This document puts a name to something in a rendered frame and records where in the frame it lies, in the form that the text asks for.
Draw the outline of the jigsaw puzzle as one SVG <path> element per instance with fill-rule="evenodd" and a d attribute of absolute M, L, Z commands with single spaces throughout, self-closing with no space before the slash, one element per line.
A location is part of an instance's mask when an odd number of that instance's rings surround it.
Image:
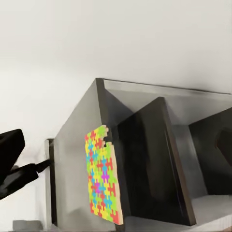
<path fill-rule="evenodd" d="M 102 125 L 85 136 L 90 212 L 123 225 L 115 149 Z"/>

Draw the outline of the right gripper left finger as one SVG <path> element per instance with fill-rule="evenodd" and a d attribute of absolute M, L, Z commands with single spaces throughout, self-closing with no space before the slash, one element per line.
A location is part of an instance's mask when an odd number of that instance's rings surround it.
<path fill-rule="evenodd" d="M 24 147 L 25 140 L 21 129 L 0 134 L 0 186 L 12 170 Z"/>

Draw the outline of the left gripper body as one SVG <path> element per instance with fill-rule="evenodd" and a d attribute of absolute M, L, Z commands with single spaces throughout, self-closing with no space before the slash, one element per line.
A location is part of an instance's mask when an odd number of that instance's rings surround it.
<path fill-rule="evenodd" d="M 8 175 L 17 173 L 19 171 L 20 168 L 17 169 L 13 169 L 9 172 Z M 21 176 L 16 182 L 13 183 L 13 185 L 16 185 L 22 181 L 25 181 L 24 184 L 17 186 L 16 188 L 7 191 L 6 189 L 3 189 L 2 186 L 0 186 L 0 194 L 2 194 L 2 196 L 8 196 L 9 194 L 15 193 L 17 192 L 19 189 L 21 189 L 22 187 L 26 186 L 28 183 L 36 180 L 38 178 L 37 172 L 35 171 L 35 169 L 33 167 L 28 168 L 26 170 L 24 170 L 24 175 Z"/>

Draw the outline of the toy box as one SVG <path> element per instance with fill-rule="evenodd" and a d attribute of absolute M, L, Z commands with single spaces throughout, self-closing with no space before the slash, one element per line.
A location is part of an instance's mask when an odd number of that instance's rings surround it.
<path fill-rule="evenodd" d="M 43 232 L 40 220 L 13 220 L 12 232 Z"/>

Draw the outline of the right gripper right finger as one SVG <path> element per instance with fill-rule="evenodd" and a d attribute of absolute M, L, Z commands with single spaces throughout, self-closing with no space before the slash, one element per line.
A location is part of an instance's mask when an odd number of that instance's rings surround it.
<path fill-rule="evenodd" d="M 221 129 L 217 138 L 217 147 L 232 166 L 232 130 Z"/>

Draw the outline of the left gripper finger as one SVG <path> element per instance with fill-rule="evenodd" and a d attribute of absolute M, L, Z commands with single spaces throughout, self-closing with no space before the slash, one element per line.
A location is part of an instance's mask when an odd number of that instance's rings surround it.
<path fill-rule="evenodd" d="M 13 183 L 16 182 L 23 175 L 24 175 L 24 170 L 8 175 L 2 184 L 3 189 L 6 189 L 7 191 L 9 191 L 9 190 L 16 188 L 17 186 L 24 184 L 25 181 L 22 181 L 16 185 L 13 185 Z"/>
<path fill-rule="evenodd" d="M 43 161 L 43 162 L 41 162 L 41 163 L 38 163 L 38 164 L 32 163 L 32 164 L 29 164 L 29 165 L 27 165 L 27 166 L 24 166 L 24 167 L 20 168 L 19 171 L 21 171 L 21 170 L 26 170 L 26 169 L 28 169 L 28 168 L 33 167 L 37 173 L 41 173 L 41 172 L 44 171 L 44 169 L 45 169 L 51 162 L 52 162 L 52 159 L 45 160 L 45 161 Z"/>

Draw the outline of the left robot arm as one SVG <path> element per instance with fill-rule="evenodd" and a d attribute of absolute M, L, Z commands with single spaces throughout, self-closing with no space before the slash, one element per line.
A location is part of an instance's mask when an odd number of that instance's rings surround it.
<path fill-rule="evenodd" d="M 51 162 L 52 159 L 48 159 L 41 163 L 32 163 L 22 168 L 18 165 L 13 166 L 3 184 L 0 186 L 0 200 L 36 180 L 38 178 L 37 173 L 43 172 Z"/>

